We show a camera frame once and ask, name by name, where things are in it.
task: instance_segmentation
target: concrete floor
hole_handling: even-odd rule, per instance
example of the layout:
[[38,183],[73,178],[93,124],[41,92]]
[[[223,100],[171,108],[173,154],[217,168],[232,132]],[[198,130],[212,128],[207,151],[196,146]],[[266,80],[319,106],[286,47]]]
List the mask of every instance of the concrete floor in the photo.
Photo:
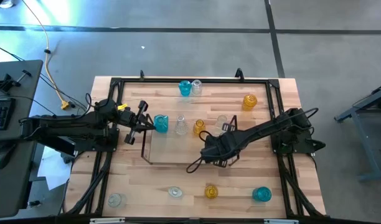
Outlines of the concrete floor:
[[[54,26],[269,28],[263,0],[31,1],[41,21]],[[277,29],[381,29],[381,0],[271,0]],[[21,2],[0,9],[0,25],[37,24]],[[50,63],[58,86],[85,102],[95,75],[194,75],[278,77],[270,34],[49,32]],[[381,85],[381,35],[278,35],[285,76],[295,78],[314,138],[327,146],[316,156],[327,214],[381,222],[381,181],[362,183],[369,171],[354,124],[333,117]],[[44,59],[45,36],[34,31],[0,31],[0,47],[25,59]],[[0,52],[0,61],[13,58]],[[55,92],[40,82],[35,99],[63,114]],[[31,114],[46,111],[33,105]],[[43,206],[16,217],[55,215],[63,187],[34,184],[31,200]]]

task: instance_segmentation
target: blue glass cup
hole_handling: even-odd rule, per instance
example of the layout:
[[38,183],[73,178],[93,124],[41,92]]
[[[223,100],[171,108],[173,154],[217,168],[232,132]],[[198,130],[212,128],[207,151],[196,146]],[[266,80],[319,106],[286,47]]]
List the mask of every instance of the blue glass cup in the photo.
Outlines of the blue glass cup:
[[268,187],[260,187],[253,190],[253,199],[257,202],[267,202],[271,198],[272,193]]
[[179,83],[179,91],[182,96],[189,96],[191,93],[192,84],[188,80],[183,80]]
[[167,133],[168,131],[168,116],[166,115],[156,115],[154,117],[154,126],[156,131],[159,133]]

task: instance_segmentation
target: wooden tabletop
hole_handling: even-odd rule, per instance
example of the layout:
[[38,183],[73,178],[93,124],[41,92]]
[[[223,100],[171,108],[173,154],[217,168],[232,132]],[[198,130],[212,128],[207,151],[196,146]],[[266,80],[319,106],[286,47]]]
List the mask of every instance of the wooden tabletop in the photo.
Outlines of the wooden tabletop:
[[[91,93],[93,102],[107,97],[110,80],[111,77],[95,77]],[[279,81],[285,110],[301,107],[295,79],[282,78]],[[242,111],[243,97],[250,93],[256,95],[258,103],[253,111]],[[275,94],[273,99],[275,114],[278,114]],[[174,128],[179,114],[185,115],[189,125],[190,140],[181,147],[153,145],[151,148],[151,142],[155,141],[153,138],[156,136],[148,133],[146,154],[148,159],[157,162],[149,165],[141,158],[142,135],[135,135],[136,140],[133,145],[124,144],[124,137],[129,133],[129,129],[119,126],[119,144],[111,162],[103,216],[286,217],[278,163],[276,156],[271,152],[269,137],[250,143],[240,154],[240,160],[231,167],[218,168],[204,164],[193,174],[185,172],[188,163],[199,157],[199,151],[203,146],[203,142],[192,135],[195,120],[203,119],[207,123],[208,130],[214,127],[217,117],[221,114],[227,116],[228,120],[237,115],[239,129],[270,120],[263,85],[203,83],[201,96],[184,98],[180,96],[177,83],[126,83],[122,103],[127,103],[133,111],[137,111],[140,100],[145,100],[149,104],[147,112],[152,118],[157,114],[168,115],[170,128]],[[74,206],[87,189],[94,160],[94,152],[85,152],[74,164],[66,193],[67,210]],[[310,157],[301,154],[294,155],[294,162],[301,190],[318,211],[325,213],[314,162]],[[219,195],[215,199],[204,196],[204,189],[210,184],[217,186],[219,190]],[[180,187],[184,195],[181,198],[172,198],[167,192],[172,186]],[[269,202],[253,201],[253,189],[262,186],[271,189],[272,199]],[[93,210],[98,200],[99,188],[96,192]],[[107,199],[113,193],[125,195],[125,207],[108,206]],[[289,190],[289,194],[292,209],[296,212],[294,193]]]

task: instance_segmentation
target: keyboard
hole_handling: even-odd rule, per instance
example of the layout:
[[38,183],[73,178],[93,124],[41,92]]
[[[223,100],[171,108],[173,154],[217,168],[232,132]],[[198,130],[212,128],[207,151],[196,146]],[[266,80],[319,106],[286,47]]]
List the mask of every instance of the keyboard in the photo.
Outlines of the keyboard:
[[0,98],[0,130],[5,130],[14,110],[15,99]]

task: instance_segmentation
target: white paper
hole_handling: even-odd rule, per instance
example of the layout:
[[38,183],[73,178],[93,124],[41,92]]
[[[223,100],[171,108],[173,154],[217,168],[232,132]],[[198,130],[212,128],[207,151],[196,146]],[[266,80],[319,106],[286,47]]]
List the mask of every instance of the white paper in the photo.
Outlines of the white paper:
[[45,177],[48,189],[52,190],[66,183],[71,168],[72,163],[65,164],[59,152],[45,146],[37,176]]

